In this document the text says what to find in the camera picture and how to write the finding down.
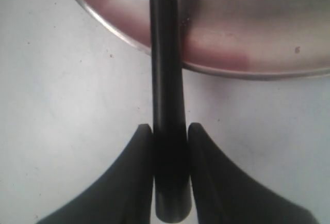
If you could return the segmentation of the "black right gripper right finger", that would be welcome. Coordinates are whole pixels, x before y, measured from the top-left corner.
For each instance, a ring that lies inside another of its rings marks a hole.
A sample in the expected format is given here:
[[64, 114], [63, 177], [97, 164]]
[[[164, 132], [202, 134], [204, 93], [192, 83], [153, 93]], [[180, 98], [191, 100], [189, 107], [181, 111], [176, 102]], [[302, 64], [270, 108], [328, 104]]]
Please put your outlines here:
[[309, 210], [242, 171], [201, 124], [190, 124], [188, 143], [199, 223], [318, 223]]

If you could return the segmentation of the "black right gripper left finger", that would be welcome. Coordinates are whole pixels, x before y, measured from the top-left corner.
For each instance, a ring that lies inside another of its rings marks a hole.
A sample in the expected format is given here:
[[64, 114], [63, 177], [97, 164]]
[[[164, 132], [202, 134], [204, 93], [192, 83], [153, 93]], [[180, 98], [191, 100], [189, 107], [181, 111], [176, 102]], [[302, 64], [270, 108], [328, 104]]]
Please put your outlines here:
[[106, 172], [40, 223], [150, 223], [153, 134], [141, 124]]

